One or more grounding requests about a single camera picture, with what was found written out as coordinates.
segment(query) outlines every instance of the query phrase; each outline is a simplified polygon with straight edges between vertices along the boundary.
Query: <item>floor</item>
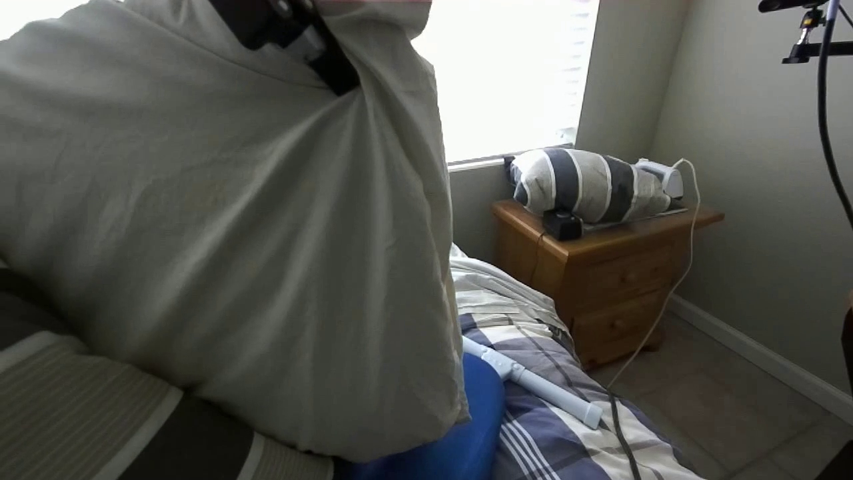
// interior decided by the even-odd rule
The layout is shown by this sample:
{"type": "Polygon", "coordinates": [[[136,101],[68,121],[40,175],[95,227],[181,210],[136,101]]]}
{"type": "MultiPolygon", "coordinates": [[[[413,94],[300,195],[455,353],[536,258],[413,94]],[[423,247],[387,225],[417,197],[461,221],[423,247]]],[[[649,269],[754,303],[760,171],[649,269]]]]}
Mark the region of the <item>floor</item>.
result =
{"type": "MultiPolygon", "coordinates": [[[[813,480],[853,441],[853,427],[700,330],[662,322],[662,346],[641,353],[615,385],[712,480],[813,480]]],[[[595,370],[607,385],[615,366],[595,370]]]]}

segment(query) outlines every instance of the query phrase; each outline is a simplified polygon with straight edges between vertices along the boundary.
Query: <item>nightstand drawer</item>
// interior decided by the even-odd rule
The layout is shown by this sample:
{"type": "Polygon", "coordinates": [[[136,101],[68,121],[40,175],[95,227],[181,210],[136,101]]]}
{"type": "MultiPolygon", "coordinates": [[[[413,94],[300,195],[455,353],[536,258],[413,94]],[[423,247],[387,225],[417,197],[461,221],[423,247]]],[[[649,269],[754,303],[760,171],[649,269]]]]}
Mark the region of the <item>nightstand drawer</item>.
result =
{"type": "Polygon", "coordinates": [[[576,314],[596,309],[612,301],[636,298],[672,289],[684,266],[684,245],[662,242],[630,255],[615,255],[611,261],[572,266],[564,275],[569,291],[569,309],[576,314]]]}
{"type": "Polygon", "coordinates": [[[595,367],[628,355],[661,314],[662,295],[649,293],[607,309],[569,317],[584,366],[595,367]]]}

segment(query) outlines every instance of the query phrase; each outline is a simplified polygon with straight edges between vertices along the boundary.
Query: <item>bed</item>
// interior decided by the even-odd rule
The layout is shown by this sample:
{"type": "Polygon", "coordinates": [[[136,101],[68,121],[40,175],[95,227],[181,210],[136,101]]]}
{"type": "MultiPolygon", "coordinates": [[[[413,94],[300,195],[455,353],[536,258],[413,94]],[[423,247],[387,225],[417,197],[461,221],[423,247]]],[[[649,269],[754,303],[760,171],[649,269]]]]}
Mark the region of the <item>bed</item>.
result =
{"type": "MultiPolygon", "coordinates": [[[[452,247],[457,327],[539,375],[603,405],[600,429],[505,385],[496,480],[630,477],[611,402],[572,359],[552,301],[452,247]]],[[[619,405],[641,477],[694,477],[641,417],[619,405]]],[[[24,277],[0,269],[0,477],[333,477],[217,409],[131,366],[87,355],[24,277]]]]}

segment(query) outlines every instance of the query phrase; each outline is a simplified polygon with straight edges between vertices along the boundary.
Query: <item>wall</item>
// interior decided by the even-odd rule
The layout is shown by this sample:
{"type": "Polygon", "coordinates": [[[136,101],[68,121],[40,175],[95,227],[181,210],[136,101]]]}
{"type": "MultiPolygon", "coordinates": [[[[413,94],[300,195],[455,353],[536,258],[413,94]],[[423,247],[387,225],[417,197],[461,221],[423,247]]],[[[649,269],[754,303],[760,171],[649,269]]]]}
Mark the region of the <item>wall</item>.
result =
{"type": "MultiPolygon", "coordinates": [[[[686,0],[600,0],[577,147],[648,154],[686,0]]],[[[489,202],[509,195],[500,162],[449,171],[455,242],[493,258],[489,202]]]]}
{"type": "MultiPolygon", "coordinates": [[[[848,389],[840,326],[853,231],[818,147],[814,62],[781,65],[796,21],[798,10],[757,13],[757,0],[693,0],[653,154],[689,157],[704,201],[728,213],[700,234],[678,295],[848,389]]],[[[834,58],[829,81],[837,159],[853,186],[853,58],[834,58]]]]}

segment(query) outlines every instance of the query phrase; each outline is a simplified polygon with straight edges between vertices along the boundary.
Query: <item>white fabric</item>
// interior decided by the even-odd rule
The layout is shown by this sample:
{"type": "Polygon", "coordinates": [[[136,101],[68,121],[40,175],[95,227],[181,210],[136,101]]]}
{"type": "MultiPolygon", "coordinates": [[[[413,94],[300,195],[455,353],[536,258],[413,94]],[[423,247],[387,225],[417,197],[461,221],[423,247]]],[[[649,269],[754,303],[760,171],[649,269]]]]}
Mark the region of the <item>white fabric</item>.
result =
{"type": "Polygon", "coordinates": [[[361,89],[208,0],[93,0],[0,42],[0,255],[95,353],[289,446],[372,458],[465,417],[428,2],[327,17],[361,89]]]}

